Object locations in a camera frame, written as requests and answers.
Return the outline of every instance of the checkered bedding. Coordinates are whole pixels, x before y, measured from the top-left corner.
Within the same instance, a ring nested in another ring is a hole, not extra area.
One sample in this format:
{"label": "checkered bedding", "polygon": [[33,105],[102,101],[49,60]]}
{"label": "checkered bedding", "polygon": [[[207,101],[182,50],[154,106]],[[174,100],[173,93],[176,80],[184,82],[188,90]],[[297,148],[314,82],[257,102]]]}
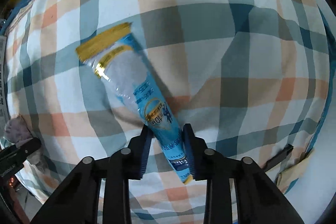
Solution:
{"label": "checkered bedding", "polygon": [[[6,30],[7,103],[42,140],[48,169],[25,162],[17,175],[41,202],[83,157],[110,156],[140,134],[75,53],[122,22],[180,125],[191,123],[208,147],[263,166],[292,144],[272,180],[302,159],[329,83],[315,0],[32,0]],[[202,223],[205,192],[205,182],[181,183],[153,139],[143,179],[130,181],[133,222]]]}

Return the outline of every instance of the black metal bracket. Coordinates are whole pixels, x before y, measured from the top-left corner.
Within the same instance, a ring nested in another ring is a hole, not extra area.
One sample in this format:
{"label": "black metal bracket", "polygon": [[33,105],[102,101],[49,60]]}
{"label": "black metal bracket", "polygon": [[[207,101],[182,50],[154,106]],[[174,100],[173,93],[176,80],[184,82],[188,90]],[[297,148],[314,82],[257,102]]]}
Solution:
{"label": "black metal bracket", "polygon": [[85,157],[57,187],[31,224],[96,224],[101,180],[106,179],[103,223],[131,223],[128,180],[146,170],[152,132],[144,126],[111,157]]}
{"label": "black metal bracket", "polygon": [[292,153],[293,149],[293,145],[287,144],[287,146],[280,153],[266,162],[263,171],[267,172],[268,170],[271,170],[273,167],[277,166]]}
{"label": "black metal bracket", "polygon": [[[195,137],[190,124],[184,126],[184,144],[195,180],[207,180],[205,224],[232,223],[229,179],[234,179],[239,224],[303,224],[299,214],[250,157],[225,158]],[[271,161],[275,164],[286,151]]]}
{"label": "black metal bracket", "polygon": [[11,176],[20,171],[27,157],[40,147],[41,141],[38,138],[32,138],[19,148],[12,145],[0,151],[0,185],[4,185]]}
{"label": "black metal bracket", "polygon": [[[207,180],[205,224],[232,224],[231,189],[234,179],[239,224],[303,224],[298,213],[265,172],[249,157],[225,158],[183,129],[190,172]],[[96,224],[100,184],[106,178],[103,224],[131,224],[128,180],[140,180],[146,170],[152,132],[144,126],[140,136],[110,158],[85,157],[48,198],[31,224]],[[276,164],[285,149],[267,166]]]}

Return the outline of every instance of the metal screw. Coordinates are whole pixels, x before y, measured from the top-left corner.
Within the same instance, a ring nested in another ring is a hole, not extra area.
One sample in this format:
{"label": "metal screw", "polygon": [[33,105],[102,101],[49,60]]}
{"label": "metal screw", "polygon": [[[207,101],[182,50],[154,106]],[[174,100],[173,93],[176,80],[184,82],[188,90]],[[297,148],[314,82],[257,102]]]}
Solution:
{"label": "metal screw", "polygon": [[207,148],[204,150],[204,153],[208,156],[212,156],[215,154],[215,150],[211,149],[211,148]]}
{"label": "metal screw", "polygon": [[128,147],[125,147],[125,148],[121,149],[120,152],[121,152],[123,155],[128,155],[128,154],[131,153],[131,150],[130,150]]}
{"label": "metal screw", "polygon": [[251,163],[253,163],[253,160],[250,157],[244,157],[243,162],[246,163],[246,164],[251,164]]}
{"label": "metal screw", "polygon": [[92,162],[92,158],[91,157],[85,157],[83,160],[84,164],[90,164]]}

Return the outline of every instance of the blue stripe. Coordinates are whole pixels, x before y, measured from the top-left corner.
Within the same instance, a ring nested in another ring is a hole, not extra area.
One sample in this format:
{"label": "blue stripe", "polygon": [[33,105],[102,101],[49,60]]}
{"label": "blue stripe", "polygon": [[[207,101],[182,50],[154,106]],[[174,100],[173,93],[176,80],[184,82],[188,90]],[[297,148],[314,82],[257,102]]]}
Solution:
{"label": "blue stripe", "polygon": [[286,190],[286,193],[287,194],[292,188],[293,186],[295,185],[295,183],[298,181],[299,179],[297,178],[296,180],[293,180],[290,185],[288,186],[288,189]]}
{"label": "blue stripe", "polygon": [[328,95],[327,95],[327,100],[325,101],[324,109],[321,115],[321,119],[318,123],[318,126],[316,128],[316,132],[313,136],[313,138],[310,141],[310,144],[307,148],[307,153],[308,154],[311,149],[313,148],[314,144],[316,143],[317,137],[321,131],[322,125],[326,119],[330,103],[331,103],[331,98],[332,98],[332,93],[333,93],[333,78],[335,75],[335,69],[336,69],[336,40],[335,37],[333,36],[329,24],[327,20],[325,19],[322,11],[320,10],[320,14],[322,17],[322,21],[325,27],[325,34],[327,35],[327,42],[328,42],[328,49],[329,49],[329,88],[328,88]]}
{"label": "blue stripe", "polygon": [[[297,15],[299,27],[300,27],[300,34],[302,37],[305,53],[306,53],[306,59],[307,59],[307,66],[308,66],[308,77],[309,77],[309,82],[308,82],[308,91],[307,91],[307,96],[305,103],[303,105],[302,111],[299,115],[299,118],[297,120],[297,125],[299,121],[303,120],[307,114],[308,111],[310,110],[311,104],[312,104],[312,98],[315,95],[315,89],[316,89],[316,74],[315,74],[315,64],[314,64],[314,57],[313,57],[313,49],[312,43],[311,43],[311,37],[310,37],[310,32],[309,31],[304,31],[304,28],[309,28],[308,25],[308,20],[307,20],[307,15],[305,12],[305,8],[302,4],[302,0],[292,0],[293,6],[295,13]],[[293,134],[291,132],[288,136],[287,139],[287,144],[292,144],[295,140],[296,134]],[[283,171],[287,167],[289,158],[286,158],[284,161],[282,161],[280,165],[280,171]]]}

